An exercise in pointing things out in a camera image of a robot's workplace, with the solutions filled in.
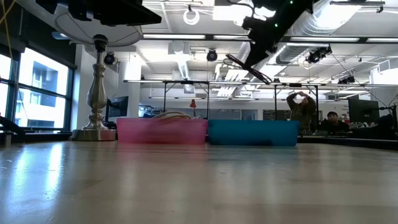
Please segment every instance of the silver lamp base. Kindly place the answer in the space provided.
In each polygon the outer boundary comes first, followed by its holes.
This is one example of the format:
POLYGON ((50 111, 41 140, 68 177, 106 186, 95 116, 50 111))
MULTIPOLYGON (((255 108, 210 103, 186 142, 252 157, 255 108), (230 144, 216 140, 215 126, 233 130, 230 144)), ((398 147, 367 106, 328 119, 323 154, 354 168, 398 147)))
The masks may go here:
POLYGON ((71 139, 73 141, 115 141, 116 130, 112 129, 76 129, 73 130, 71 139))

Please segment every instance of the person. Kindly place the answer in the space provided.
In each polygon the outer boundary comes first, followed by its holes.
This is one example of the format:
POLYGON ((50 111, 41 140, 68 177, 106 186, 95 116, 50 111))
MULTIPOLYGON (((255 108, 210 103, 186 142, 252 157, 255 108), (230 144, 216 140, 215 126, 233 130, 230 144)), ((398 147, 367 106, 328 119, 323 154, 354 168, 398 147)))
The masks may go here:
POLYGON ((286 98, 287 104, 292 110, 290 120, 299 121, 301 124, 302 133, 307 133, 310 131, 310 124, 312 116, 315 112, 316 105, 313 98, 303 93, 302 91, 298 93, 293 93, 286 98), (294 98, 297 96, 303 96, 304 99, 301 103, 296 103, 294 98))
POLYGON ((328 119, 325 119, 322 122, 321 129, 327 131, 328 133, 349 132, 348 124, 339 121, 338 115, 334 111, 328 113, 328 119))

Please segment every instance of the pole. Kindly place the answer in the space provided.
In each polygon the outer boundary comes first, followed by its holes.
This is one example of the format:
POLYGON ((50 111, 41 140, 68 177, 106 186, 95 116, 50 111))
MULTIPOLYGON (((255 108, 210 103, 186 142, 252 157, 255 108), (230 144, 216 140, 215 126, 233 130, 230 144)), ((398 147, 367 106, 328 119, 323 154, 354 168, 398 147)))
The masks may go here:
POLYGON ((319 97, 318 97, 318 86, 315 86, 315 96, 317 101, 317 125, 315 126, 318 128, 319 126, 319 97))
POLYGON ((166 112, 166 93, 167 93, 167 82, 164 83, 164 98, 163 98, 163 113, 166 112))
POLYGON ((278 120, 278 108, 277 108, 277 100, 276 100, 276 86, 274 86, 274 100, 275 100, 275 120, 278 120))
POLYGON ((210 84, 207 83, 207 120, 210 119, 210 84))

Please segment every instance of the glass wall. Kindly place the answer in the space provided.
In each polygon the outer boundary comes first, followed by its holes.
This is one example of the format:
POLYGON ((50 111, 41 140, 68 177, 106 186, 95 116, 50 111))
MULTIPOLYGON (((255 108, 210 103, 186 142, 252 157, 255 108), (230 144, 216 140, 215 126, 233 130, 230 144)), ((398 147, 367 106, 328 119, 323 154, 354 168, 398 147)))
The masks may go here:
POLYGON ((69 130, 73 70, 28 48, 18 57, 0 55, 0 116, 26 129, 69 130))

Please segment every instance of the ceiling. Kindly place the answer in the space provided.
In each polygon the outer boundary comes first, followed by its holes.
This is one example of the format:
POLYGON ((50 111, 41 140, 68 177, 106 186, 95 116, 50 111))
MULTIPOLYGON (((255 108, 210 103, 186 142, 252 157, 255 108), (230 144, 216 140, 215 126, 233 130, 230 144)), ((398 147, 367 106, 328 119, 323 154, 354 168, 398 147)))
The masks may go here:
MULTIPOLYGON (((398 37, 398 1, 385 0, 384 11, 380 14, 375 12, 376 7, 363 7, 360 12, 343 26, 334 31, 333 35, 344 36, 389 36, 398 37)), ((53 17, 42 10, 38 5, 30 0, 19 0, 23 7, 35 14, 51 26, 53 17)), ((184 22, 183 14, 187 5, 181 3, 179 6, 170 4, 161 5, 159 2, 144 1, 145 7, 153 10, 162 16, 162 23, 141 26, 143 33, 175 33, 175 34, 244 34, 245 30, 234 24, 233 21, 214 21, 212 14, 214 1, 204 1, 202 6, 192 5, 192 9, 199 9, 200 19, 197 24, 191 26, 184 22)), ((142 74, 149 78, 153 74, 171 74, 173 70, 178 70, 176 61, 168 58, 168 40, 140 40, 134 45, 140 51, 141 56, 146 62, 142 68, 142 74)), ((187 41, 189 44, 190 60, 187 62, 189 70, 215 71, 217 63, 222 63, 225 54, 236 55, 241 47, 240 42, 220 42, 220 41, 187 41), (206 55, 209 49, 215 49, 218 53, 217 62, 207 62, 206 55)), ((369 76, 369 68, 375 63, 382 62, 386 57, 398 55, 396 45, 369 45, 369 44, 331 44, 333 55, 344 66, 344 68, 332 56, 327 56, 321 63, 306 69, 302 64, 303 58, 294 62, 295 66, 288 66, 283 70, 284 75, 277 75, 282 82, 302 82, 308 77, 316 77, 316 82, 327 81, 330 77, 340 74, 351 68, 355 68, 356 78, 361 82, 366 82, 369 76)))

